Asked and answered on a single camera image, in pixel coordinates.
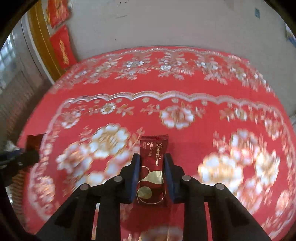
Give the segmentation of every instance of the wall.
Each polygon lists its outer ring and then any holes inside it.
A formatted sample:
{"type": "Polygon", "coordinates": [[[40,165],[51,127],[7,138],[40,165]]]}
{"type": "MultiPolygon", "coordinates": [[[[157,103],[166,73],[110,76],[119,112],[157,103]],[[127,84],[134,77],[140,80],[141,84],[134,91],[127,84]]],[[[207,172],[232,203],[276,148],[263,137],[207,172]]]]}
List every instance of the wall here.
{"type": "Polygon", "coordinates": [[[52,85],[32,54],[24,18],[6,41],[9,53],[2,59],[0,74],[5,85],[0,93],[0,152],[7,140],[17,142],[30,114],[52,85]]]}
{"type": "MultiPolygon", "coordinates": [[[[42,0],[44,8],[47,0],[42,0]]],[[[70,0],[66,21],[78,60],[117,49],[181,45],[247,58],[289,114],[296,110],[296,48],[263,0],[70,0]],[[254,16],[254,8],[261,19],[254,16]]]]}
{"type": "Polygon", "coordinates": [[[54,81],[52,79],[52,77],[50,76],[49,72],[47,71],[38,51],[37,48],[34,44],[33,41],[33,37],[32,37],[32,33],[30,30],[30,25],[29,25],[29,21],[28,21],[28,13],[26,13],[23,17],[22,17],[22,27],[24,29],[24,34],[25,34],[25,38],[26,38],[26,42],[28,43],[28,48],[29,51],[32,53],[34,51],[35,55],[32,55],[32,58],[34,59],[34,62],[36,64],[40,64],[40,66],[38,67],[38,70],[40,71],[41,74],[43,74],[43,78],[44,79],[48,79],[50,81],[51,84],[54,84],[54,81]]]}

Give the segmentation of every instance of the candy wrapper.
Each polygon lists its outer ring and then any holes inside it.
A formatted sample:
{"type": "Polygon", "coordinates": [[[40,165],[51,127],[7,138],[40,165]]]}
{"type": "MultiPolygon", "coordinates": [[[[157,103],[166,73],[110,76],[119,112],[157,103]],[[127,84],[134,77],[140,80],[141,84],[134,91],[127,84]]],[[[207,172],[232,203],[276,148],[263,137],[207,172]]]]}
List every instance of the candy wrapper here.
{"type": "Polygon", "coordinates": [[[141,170],[137,190],[139,204],[166,205],[163,158],[167,146],[168,135],[141,137],[141,170]]]}

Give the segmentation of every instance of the white flower pattern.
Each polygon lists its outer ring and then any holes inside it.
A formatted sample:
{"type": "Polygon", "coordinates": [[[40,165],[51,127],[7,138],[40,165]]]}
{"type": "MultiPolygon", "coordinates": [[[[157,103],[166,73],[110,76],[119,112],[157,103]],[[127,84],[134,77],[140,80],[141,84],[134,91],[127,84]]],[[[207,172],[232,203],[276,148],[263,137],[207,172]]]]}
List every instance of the white flower pattern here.
{"type": "Polygon", "coordinates": [[[107,103],[101,108],[101,114],[106,115],[113,112],[116,108],[116,105],[114,103],[107,103]]]}
{"type": "Polygon", "coordinates": [[[214,186],[223,183],[232,193],[243,182],[243,167],[226,154],[211,153],[203,159],[198,166],[197,172],[201,182],[214,186]]]}
{"type": "Polygon", "coordinates": [[[40,194],[39,198],[44,204],[51,203],[55,196],[55,184],[50,176],[40,178],[40,181],[35,186],[40,194]]]}
{"type": "Polygon", "coordinates": [[[260,151],[258,138],[246,129],[238,129],[232,134],[229,145],[231,157],[235,161],[241,161],[244,166],[251,165],[260,151]]]}
{"type": "Polygon", "coordinates": [[[44,155],[48,156],[52,152],[52,143],[47,143],[43,151],[44,155]]]}
{"type": "Polygon", "coordinates": [[[56,158],[57,169],[65,169],[69,175],[78,178],[89,169],[92,163],[92,157],[89,154],[90,148],[85,143],[72,143],[56,158]]]}
{"type": "Polygon", "coordinates": [[[271,137],[273,141],[278,139],[281,134],[281,124],[277,120],[272,121],[271,119],[266,119],[264,125],[269,137],[271,137]]]}
{"type": "Polygon", "coordinates": [[[183,75],[192,76],[194,70],[188,65],[188,61],[182,58],[184,54],[165,53],[165,56],[158,60],[159,67],[155,68],[160,70],[158,77],[168,77],[172,75],[177,80],[183,80],[183,75]]]}
{"type": "Polygon", "coordinates": [[[103,172],[93,171],[88,175],[82,176],[76,183],[75,188],[78,188],[81,184],[87,183],[91,187],[97,186],[105,183],[107,180],[105,179],[103,172]]]}
{"type": "Polygon", "coordinates": [[[279,173],[280,158],[275,151],[269,154],[267,151],[261,152],[255,164],[255,171],[260,182],[264,186],[273,185],[279,173]]]}
{"type": "MultiPolygon", "coordinates": [[[[183,231],[176,226],[158,226],[141,233],[143,241],[182,241],[183,231]]],[[[136,241],[132,236],[123,241],[136,241]]]]}
{"type": "Polygon", "coordinates": [[[283,190],[281,195],[279,196],[276,202],[276,216],[279,217],[285,211],[285,209],[289,206],[291,201],[290,198],[291,193],[288,190],[283,190]]]}
{"type": "Polygon", "coordinates": [[[236,191],[236,198],[244,205],[250,214],[254,214],[263,201],[263,185],[256,178],[247,179],[244,185],[236,191]]]}
{"type": "Polygon", "coordinates": [[[205,75],[205,80],[217,80],[221,84],[226,85],[226,73],[222,71],[222,67],[215,61],[214,57],[207,55],[196,55],[198,59],[195,61],[197,68],[201,69],[205,75]]]}
{"type": "Polygon", "coordinates": [[[89,143],[90,152],[95,158],[107,158],[119,154],[127,145],[130,134],[120,125],[108,124],[101,127],[92,136],[89,143]]]}
{"type": "Polygon", "coordinates": [[[136,80],[136,74],[147,74],[150,72],[148,68],[145,68],[143,65],[150,63],[151,55],[146,56],[135,56],[131,60],[125,62],[123,64],[122,70],[118,72],[118,76],[115,79],[123,79],[127,78],[128,80],[136,80]]]}
{"type": "Polygon", "coordinates": [[[162,124],[168,128],[181,130],[188,127],[195,120],[195,115],[191,109],[173,105],[160,111],[159,115],[162,124]]]}
{"type": "Polygon", "coordinates": [[[234,114],[239,120],[246,121],[248,119],[248,115],[243,109],[235,108],[234,114]]]}
{"type": "Polygon", "coordinates": [[[64,129],[70,129],[72,126],[75,126],[80,120],[81,112],[73,111],[71,113],[66,112],[63,114],[64,120],[62,121],[62,127],[64,129]]]}

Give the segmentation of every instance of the red decoration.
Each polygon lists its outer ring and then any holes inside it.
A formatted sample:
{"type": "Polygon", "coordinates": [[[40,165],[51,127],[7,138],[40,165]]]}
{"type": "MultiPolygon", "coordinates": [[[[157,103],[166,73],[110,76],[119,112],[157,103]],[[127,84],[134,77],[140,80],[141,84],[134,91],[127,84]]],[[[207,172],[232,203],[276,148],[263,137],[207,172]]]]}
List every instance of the red decoration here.
{"type": "MultiPolygon", "coordinates": [[[[162,46],[86,59],[44,96],[18,146],[39,133],[40,162],[23,197],[31,232],[80,184],[118,175],[142,136],[165,134],[176,165],[225,184],[274,241],[295,221],[296,136],[263,76],[237,56],[162,46]]],[[[120,213],[124,241],[182,239],[184,205],[121,205],[120,213]]]]}
{"type": "Polygon", "coordinates": [[[137,201],[143,205],[166,206],[163,156],[168,146],[168,135],[141,137],[141,169],[137,201]]]}
{"type": "Polygon", "coordinates": [[[50,38],[50,42],[63,69],[67,69],[77,63],[70,46],[69,32],[66,25],[59,28],[50,38]]]}
{"type": "Polygon", "coordinates": [[[69,15],[67,0],[48,0],[47,19],[52,28],[63,23],[69,15]]]}

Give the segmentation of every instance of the metal screw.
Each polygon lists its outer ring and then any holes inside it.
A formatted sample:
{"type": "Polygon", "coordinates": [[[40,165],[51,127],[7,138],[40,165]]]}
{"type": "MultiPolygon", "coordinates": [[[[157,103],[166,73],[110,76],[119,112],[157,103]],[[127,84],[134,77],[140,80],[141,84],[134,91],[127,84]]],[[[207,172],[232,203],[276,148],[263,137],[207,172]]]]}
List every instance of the metal screw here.
{"type": "Polygon", "coordinates": [[[81,186],[80,186],[80,190],[82,190],[82,191],[85,191],[85,190],[87,190],[89,188],[89,186],[86,184],[86,183],[84,183],[84,184],[82,184],[81,186]]]}
{"type": "Polygon", "coordinates": [[[224,185],[222,183],[217,183],[216,188],[219,190],[223,190],[224,189],[224,185]]]}
{"type": "Polygon", "coordinates": [[[184,175],[184,176],[182,176],[182,179],[183,179],[184,181],[190,181],[190,180],[191,180],[191,177],[188,176],[188,175],[184,175]]]}
{"type": "Polygon", "coordinates": [[[114,181],[116,181],[116,182],[121,182],[122,181],[122,177],[121,176],[116,176],[116,177],[114,177],[114,181]]]}

